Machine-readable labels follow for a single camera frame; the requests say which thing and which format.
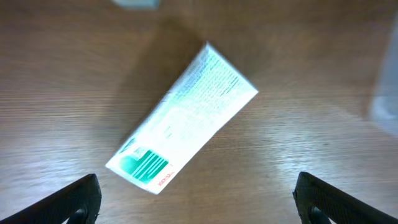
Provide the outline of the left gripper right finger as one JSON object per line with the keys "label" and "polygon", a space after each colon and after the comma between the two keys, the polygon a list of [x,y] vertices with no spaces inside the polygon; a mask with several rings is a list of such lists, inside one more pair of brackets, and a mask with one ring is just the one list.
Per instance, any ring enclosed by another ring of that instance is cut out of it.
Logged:
{"label": "left gripper right finger", "polygon": [[292,192],[302,223],[397,223],[397,219],[340,189],[300,172]]}

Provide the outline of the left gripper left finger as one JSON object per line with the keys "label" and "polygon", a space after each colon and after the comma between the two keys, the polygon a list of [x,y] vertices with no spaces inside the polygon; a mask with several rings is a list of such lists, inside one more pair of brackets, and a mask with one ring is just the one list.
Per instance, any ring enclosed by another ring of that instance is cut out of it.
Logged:
{"label": "left gripper left finger", "polygon": [[96,174],[88,174],[1,223],[95,223],[101,199]]}

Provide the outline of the white green medicine box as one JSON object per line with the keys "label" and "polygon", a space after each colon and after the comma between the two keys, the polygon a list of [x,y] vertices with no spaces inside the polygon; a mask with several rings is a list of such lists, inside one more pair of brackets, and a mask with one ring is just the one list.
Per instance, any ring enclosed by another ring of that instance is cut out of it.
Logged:
{"label": "white green medicine box", "polygon": [[257,93],[206,43],[106,168],[157,195]]}

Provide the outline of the small jar gold lid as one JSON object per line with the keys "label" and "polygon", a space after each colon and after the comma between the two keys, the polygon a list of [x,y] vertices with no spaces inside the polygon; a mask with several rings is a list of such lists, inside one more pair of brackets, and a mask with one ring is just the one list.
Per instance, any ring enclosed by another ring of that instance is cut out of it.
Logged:
{"label": "small jar gold lid", "polygon": [[160,0],[112,0],[113,3],[127,9],[157,9]]}

